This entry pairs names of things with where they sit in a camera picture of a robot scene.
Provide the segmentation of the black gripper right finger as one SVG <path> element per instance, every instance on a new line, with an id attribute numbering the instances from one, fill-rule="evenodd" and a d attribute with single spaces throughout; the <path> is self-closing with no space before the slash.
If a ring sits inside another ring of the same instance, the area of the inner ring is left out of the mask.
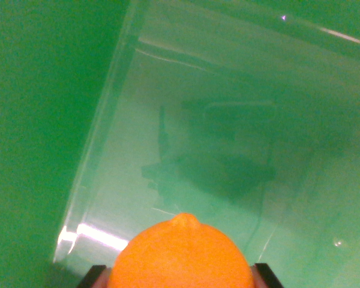
<path id="1" fill-rule="evenodd" d="M 250 268 L 255 288 L 284 288 L 267 263 L 255 263 Z"/>

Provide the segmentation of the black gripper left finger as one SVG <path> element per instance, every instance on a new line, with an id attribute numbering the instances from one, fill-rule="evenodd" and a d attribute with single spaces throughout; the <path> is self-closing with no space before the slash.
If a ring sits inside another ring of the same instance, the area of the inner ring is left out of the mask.
<path id="1" fill-rule="evenodd" d="M 111 270 L 106 265 L 93 265 L 76 288 L 106 288 Z"/>

